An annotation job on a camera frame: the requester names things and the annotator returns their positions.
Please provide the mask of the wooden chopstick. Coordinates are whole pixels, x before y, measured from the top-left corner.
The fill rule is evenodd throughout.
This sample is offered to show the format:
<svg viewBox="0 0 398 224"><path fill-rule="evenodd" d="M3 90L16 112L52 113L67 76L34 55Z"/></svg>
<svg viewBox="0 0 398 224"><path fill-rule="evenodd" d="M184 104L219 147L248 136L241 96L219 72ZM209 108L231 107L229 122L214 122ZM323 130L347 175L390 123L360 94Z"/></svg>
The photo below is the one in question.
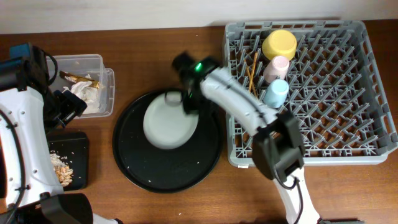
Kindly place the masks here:
<svg viewBox="0 0 398 224"><path fill-rule="evenodd" d="M256 71L256 64L257 64L257 58L258 58L258 53L256 52L254 54L254 60L252 64L252 71L251 71L251 76L249 80L249 91L252 92L255 96L257 95L256 89L254 87L253 81L254 81L254 74Z"/></svg>
<svg viewBox="0 0 398 224"><path fill-rule="evenodd" d="M249 92L253 93L254 96L257 98L257 91L254 87L253 80L254 80L254 71L256 67L256 59L254 59L253 64L252 64L252 70L249 71L249 67L246 67L246 75L249 77Z"/></svg>

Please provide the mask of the gold coffee sachet wrapper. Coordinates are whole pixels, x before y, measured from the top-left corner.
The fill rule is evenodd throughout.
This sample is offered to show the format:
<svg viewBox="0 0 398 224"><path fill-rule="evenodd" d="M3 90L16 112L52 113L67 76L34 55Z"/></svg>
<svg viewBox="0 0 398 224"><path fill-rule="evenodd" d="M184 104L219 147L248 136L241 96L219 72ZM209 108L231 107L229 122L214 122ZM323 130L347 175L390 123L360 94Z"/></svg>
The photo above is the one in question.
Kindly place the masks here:
<svg viewBox="0 0 398 224"><path fill-rule="evenodd" d="M78 83L78 82L91 82L89 87L99 89L100 88L100 83L97 80L91 79L91 78L86 78L86 77L80 77L78 75L74 75L72 73L67 73L64 71L59 71L59 75L62 79L67 80L72 83Z"/></svg>

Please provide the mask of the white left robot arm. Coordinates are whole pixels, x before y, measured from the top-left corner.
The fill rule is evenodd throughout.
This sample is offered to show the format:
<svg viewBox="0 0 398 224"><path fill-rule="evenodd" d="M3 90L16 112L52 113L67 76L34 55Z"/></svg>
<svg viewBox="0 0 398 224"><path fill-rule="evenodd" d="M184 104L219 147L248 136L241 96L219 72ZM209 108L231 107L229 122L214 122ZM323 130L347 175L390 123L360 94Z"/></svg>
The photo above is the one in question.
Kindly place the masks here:
<svg viewBox="0 0 398 224"><path fill-rule="evenodd" d="M66 194L53 169L46 135L86 109L70 91L52 91L49 54L30 43L1 62L1 223L120 223L93 213L84 194Z"/></svg>

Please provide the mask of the food scraps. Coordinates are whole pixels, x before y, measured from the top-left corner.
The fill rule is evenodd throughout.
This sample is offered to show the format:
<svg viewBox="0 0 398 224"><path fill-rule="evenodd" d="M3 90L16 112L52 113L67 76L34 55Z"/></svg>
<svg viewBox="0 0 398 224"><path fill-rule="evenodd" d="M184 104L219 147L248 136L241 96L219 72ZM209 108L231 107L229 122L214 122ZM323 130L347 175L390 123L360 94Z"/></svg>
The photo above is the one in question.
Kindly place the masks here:
<svg viewBox="0 0 398 224"><path fill-rule="evenodd" d="M64 163L60 156L56 153L50 154L50 160L53 165L55 175L58 177L62 187L67 187L72 183L73 169L69 167L67 163Z"/></svg>

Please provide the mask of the white tissue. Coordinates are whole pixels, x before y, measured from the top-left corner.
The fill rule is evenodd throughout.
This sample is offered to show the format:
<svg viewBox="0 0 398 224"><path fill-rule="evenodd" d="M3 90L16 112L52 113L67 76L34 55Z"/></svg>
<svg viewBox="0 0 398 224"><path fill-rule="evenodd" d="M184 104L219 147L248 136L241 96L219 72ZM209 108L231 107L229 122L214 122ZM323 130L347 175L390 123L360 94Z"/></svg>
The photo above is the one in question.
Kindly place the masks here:
<svg viewBox="0 0 398 224"><path fill-rule="evenodd" d="M87 104L86 110L83 114L98 113L100 111L100 100L98 88L90 87L88 81L77 82L71 88L64 86L64 91L68 90L75 94Z"/></svg>

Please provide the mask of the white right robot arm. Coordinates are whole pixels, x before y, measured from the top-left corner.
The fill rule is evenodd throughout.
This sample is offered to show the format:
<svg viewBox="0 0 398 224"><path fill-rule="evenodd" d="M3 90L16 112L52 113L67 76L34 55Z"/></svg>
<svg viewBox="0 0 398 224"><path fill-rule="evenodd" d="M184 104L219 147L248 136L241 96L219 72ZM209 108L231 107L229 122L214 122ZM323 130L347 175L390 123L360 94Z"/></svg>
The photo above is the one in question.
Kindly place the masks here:
<svg viewBox="0 0 398 224"><path fill-rule="evenodd" d="M277 187L287 223L323 223L305 183L305 147L295 116L265 105L213 57L196 61L182 52L172 67L185 88L182 104L187 114L202 114L218 105L252 137L252 160Z"/></svg>

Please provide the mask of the yellow bowl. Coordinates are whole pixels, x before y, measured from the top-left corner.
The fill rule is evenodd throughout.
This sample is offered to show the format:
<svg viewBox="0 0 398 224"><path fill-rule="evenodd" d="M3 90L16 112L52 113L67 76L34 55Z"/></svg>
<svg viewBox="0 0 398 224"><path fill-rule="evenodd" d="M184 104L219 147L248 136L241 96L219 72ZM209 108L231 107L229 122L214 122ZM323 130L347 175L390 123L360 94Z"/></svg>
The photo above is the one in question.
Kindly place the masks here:
<svg viewBox="0 0 398 224"><path fill-rule="evenodd" d="M290 31L282 29L271 32L262 44L262 52L269 60L276 56L284 56L292 60L296 49L296 37Z"/></svg>

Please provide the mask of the pink cup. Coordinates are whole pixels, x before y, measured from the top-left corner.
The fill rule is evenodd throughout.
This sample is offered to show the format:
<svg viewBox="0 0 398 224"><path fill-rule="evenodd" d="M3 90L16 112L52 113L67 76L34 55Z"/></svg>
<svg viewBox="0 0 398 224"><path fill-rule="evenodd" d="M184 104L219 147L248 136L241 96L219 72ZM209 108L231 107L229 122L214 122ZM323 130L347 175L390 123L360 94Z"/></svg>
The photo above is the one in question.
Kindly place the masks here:
<svg viewBox="0 0 398 224"><path fill-rule="evenodd" d="M264 69L263 76L268 84L271 84L276 79L284 80L288 69L290 66L290 61L285 56L275 56Z"/></svg>

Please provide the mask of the grey plate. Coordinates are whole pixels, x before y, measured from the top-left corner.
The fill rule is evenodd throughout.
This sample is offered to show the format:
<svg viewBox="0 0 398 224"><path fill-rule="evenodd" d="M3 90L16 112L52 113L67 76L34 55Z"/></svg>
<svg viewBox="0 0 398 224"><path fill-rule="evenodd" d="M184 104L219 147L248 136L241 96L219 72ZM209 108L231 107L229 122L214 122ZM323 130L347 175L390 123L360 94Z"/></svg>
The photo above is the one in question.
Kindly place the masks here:
<svg viewBox="0 0 398 224"><path fill-rule="evenodd" d="M153 146L169 150L185 144L193 136L198 121L198 115L185 113L181 92L167 91L147 107L143 130Z"/></svg>

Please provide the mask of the light blue cup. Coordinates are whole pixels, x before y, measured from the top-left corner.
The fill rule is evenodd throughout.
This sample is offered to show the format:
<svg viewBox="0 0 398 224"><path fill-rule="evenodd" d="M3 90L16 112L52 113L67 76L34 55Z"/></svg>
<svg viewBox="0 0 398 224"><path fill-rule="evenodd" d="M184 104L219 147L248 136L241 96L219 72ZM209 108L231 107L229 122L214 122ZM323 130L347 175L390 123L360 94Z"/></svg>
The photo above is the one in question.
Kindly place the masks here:
<svg viewBox="0 0 398 224"><path fill-rule="evenodd" d="M289 84L285 80L274 80L266 89L263 102L270 108L280 108L289 92Z"/></svg>

